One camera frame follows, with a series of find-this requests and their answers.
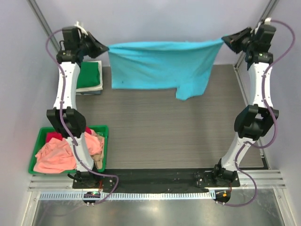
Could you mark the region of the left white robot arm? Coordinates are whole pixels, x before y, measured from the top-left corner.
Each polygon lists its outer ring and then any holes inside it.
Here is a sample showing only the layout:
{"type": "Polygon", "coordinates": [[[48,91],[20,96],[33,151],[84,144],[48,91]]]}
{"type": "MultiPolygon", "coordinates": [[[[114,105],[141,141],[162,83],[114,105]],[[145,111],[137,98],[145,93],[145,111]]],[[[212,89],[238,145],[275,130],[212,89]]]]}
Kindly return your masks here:
{"type": "Polygon", "coordinates": [[[90,32],[79,24],[59,30],[63,40],[56,56],[51,55],[59,70],[57,95],[53,108],[47,110],[47,118],[56,132],[66,139],[76,161],[76,172],[68,177],[73,188],[96,188],[102,178],[89,154],[85,139],[86,119],[77,111],[76,86],[85,56],[97,58],[107,52],[90,32]]]}

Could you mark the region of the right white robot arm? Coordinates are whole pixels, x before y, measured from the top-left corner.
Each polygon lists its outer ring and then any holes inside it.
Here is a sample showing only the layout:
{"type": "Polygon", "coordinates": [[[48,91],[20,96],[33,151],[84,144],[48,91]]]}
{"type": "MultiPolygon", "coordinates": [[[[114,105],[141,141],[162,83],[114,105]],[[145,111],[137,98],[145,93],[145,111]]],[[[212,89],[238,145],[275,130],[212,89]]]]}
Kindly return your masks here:
{"type": "Polygon", "coordinates": [[[274,60],[269,49],[275,32],[276,28],[269,22],[260,22],[255,29],[248,27],[222,37],[233,52],[246,54],[251,100],[235,119],[235,138],[229,150],[210,174],[217,186],[229,186],[238,180],[238,166],[246,152],[275,126],[279,116],[270,97],[270,74],[274,60]]]}

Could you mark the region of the light blue t shirt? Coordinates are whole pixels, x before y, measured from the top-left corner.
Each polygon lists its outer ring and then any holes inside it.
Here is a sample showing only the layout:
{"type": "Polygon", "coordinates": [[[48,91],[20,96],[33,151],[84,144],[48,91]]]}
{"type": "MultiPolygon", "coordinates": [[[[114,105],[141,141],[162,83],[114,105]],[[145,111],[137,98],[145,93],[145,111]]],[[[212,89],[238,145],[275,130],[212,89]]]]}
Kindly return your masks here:
{"type": "Polygon", "coordinates": [[[113,89],[175,89],[179,100],[201,96],[222,45],[221,39],[110,45],[111,86],[113,89]]]}

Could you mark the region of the green plastic bin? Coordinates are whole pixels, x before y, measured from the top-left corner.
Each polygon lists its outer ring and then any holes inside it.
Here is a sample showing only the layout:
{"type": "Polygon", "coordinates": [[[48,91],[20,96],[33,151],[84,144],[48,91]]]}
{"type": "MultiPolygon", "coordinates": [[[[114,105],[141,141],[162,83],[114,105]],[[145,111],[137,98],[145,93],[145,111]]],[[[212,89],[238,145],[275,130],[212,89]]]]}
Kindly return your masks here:
{"type": "MultiPolygon", "coordinates": [[[[98,125],[98,126],[90,126],[90,129],[94,130],[94,132],[102,137],[105,138],[105,145],[104,145],[104,159],[103,159],[103,167],[101,169],[99,169],[99,172],[103,172],[105,170],[105,166],[106,166],[106,156],[107,156],[107,146],[108,146],[108,135],[109,135],[109,128],[106,125],[98,125]]],[[[49,132],[54,132],[54,128],[53,127],[43,127],[40,129],[38,136],[37,136],[37,140],[35,143],[35,147],[33,150],[33,154],[29,163],[29,168],[28,168],[28,172],[29,174],[38,174],[39,172],[35,172],[33,170],[33,167],[36,163],[36,158],[35,158],[35,154],[42,148],[42,146],[46,143],[46,135],[49,132]]],[[[76,169],[72,169],[72,170],[66,170],[62,173],[75,173],[76,169]]]]}

